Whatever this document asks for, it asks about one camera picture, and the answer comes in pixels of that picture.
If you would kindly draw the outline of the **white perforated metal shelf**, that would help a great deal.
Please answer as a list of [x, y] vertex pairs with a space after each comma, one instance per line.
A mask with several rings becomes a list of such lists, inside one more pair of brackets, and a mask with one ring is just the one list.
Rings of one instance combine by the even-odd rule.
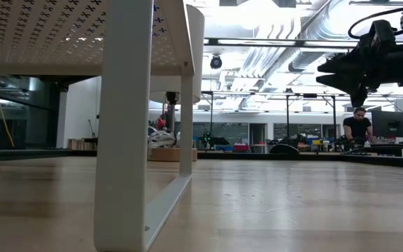
[[[152, 36], [153, 5], [168, 32]], [[181, 174], [147, 202], [150, 79], [180, 76], [183, 114], [192, 112], [192, 58], [184, 0], [0, 0], [0, 74], [101, 76], [94, 181], [98, 252], [148, 252], [192, 171], [182, 133]]]

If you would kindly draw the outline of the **person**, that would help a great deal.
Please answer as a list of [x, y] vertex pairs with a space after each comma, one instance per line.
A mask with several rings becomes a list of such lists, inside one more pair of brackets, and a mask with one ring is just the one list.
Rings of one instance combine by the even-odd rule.
[[347, 117], [343, 121], [346, 145], [349, 148], [362, 147], [366, 141], [370, 144], [376, 143], [372, 123], [365, 117], [366, 112], [362, 107], [356, 108], [353, 116]]

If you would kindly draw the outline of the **black overhead rail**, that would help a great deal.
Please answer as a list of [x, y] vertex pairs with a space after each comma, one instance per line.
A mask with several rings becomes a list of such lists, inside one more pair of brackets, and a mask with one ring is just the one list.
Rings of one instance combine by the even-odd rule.
[[263, 39], [263, 38], [205, 38], [205, 46], [220, 47], [266, 47], [266, 48], [354, 48], [357, 41], [328, 41], [303, 39]]

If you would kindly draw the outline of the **black aluminium table frame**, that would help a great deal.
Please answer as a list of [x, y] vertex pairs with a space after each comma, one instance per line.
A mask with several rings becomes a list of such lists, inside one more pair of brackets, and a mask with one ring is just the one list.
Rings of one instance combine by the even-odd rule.
[[[95, 150], [0, 150], [0, 161], [27, 160], [38, 158], [96, 157]], [[195, 152], [194, 160], [254, 160], [254, 161], [299, 161], [299, 162], [355, 162], [403, 168], [403, 157], [348, 154], [259, 154], [259, 153], [214, 153]]]

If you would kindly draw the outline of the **black device green lights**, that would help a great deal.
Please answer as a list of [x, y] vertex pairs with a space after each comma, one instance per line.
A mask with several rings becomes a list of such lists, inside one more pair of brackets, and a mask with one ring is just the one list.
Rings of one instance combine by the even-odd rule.
[[217, 145], [226, 146], [229, 145], [229, 141], [224, 137], [212, 136], [211, 132], [204, 132], [201, 137], [199, 137], [202, 146], [205, 149], [213, 148]]

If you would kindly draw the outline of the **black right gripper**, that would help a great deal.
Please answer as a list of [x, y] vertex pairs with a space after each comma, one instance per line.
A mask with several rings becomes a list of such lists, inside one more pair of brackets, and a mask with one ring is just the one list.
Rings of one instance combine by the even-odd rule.
[[[317, 67], [322, 73], [316, 81], [351, 95], [354, 107], [362, 106], [368, 90], [384, 83], [403, 87], [403, 45], [396, 44], [395, 32], [386, 20], [372, 22], [367, 34], [360, 37], [358, 52], [339, 53]], [[337, 74], [357, 73], [358, 82]]]

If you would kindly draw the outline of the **blue plastic slotted basket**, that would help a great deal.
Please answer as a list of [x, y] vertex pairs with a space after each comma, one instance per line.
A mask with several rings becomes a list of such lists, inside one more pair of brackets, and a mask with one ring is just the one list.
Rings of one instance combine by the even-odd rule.
[[154, 38], [164, 36], [168, 32], [167, 19], [160, 3], [153, 5], [153, 24], [152, 36]]

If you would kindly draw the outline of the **wooden crates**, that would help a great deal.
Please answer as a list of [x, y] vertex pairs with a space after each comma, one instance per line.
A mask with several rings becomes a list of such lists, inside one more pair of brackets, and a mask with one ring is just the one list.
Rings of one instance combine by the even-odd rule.
[[97, 138], [68, 139], [67, 148], [73, 151], [95, 151]]

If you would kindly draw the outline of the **black computer monitor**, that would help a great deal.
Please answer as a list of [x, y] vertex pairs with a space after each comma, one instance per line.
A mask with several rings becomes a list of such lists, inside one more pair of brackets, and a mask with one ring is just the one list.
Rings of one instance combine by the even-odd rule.
[[403, 112], [372, 111], [373, 135], [376, 137], [403, 137]]

